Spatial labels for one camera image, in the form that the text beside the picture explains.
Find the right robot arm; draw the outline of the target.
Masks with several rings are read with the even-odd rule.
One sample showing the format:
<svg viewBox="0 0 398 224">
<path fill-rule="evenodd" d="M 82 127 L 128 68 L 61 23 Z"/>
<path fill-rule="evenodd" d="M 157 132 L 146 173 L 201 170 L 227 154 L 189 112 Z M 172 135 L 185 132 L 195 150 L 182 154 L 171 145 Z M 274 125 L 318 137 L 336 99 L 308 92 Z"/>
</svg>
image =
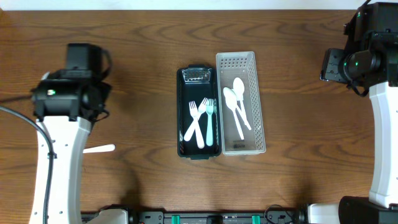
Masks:
<svg viewBox="0 0 398 224">
<path fill-rule="evenodd" d="M 312 203 L 296 223 L 397 223 L 397 3 L 365 1 L 344 25 L 343 49 L 325 52 L 320 80 L 368 96 L 374 117 L 374 170 L 368 197 Z"/>
</svg>

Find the pale green plastic fork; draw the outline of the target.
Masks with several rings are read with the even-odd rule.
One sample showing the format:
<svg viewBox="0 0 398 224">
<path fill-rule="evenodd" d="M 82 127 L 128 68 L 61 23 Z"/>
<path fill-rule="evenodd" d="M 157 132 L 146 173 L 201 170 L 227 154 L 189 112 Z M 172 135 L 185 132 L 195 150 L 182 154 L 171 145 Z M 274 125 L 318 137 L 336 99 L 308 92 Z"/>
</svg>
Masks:
<svg viewBox="0 0 398 224">
<path fill-rule="evenodd" d="M 209 98 L 206 102 L 206 113 L 208 115 L 207 129 L 206 129 L 206 145 L 213 145 L 213 113 L 214 113 L 214 99 Z"/>
</svg>

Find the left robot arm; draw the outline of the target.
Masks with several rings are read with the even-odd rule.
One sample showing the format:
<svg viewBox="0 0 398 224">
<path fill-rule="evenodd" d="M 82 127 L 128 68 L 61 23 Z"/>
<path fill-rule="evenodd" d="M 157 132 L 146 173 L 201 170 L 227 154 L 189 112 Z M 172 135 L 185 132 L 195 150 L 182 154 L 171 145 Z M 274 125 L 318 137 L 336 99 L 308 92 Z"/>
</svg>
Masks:
<svg viewBox="0 0 398 224">
<path fill-rule="evenodd" d="M 97 45 L 68 44 L 65 68 L 45 73 L 33 91 L 40 129 L 30 223 L 81 223 L 83 150 L 111 91 L 104 58 Z"/>
</svg>

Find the white plastic fork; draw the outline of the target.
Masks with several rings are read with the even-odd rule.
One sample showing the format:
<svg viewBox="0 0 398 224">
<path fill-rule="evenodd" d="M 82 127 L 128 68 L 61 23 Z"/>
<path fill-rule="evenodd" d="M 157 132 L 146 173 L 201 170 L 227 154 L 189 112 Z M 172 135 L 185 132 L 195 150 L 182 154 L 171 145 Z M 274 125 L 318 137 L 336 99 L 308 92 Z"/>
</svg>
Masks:
<svg viewBox="0 0 398 224">
<path fill-rule="evenodd" d="M 198 107 L 198 116 L 197 119 L 200 119 L 200 116 L 206 111 L 206 102 L 208 101 L 208 98 L 204 98 L 202 102 L 200 103 Z M 189 141 L 192 138 L 192 135 L 194 133 L 194 124 L 192 123 L 189 128 L 187 129 L 185 135 L 184 135 L 184 140 Z"/>
<path fill-rule="evenodd" d="M 189 102 L 189 108 L 190 108 L 190 114 L 193 118 L 193 124 L 195 128 L 195 135 L 196 135 L 196 140 L 197 140 L 197 146 L 199 149 L 203 149 L 205 147 L 205 143 L 203 140 L 203 135 L 200 130 L 200 125 L 198 123 L 198 108 L 197 105 L 194 101 Z"/>
</svg>

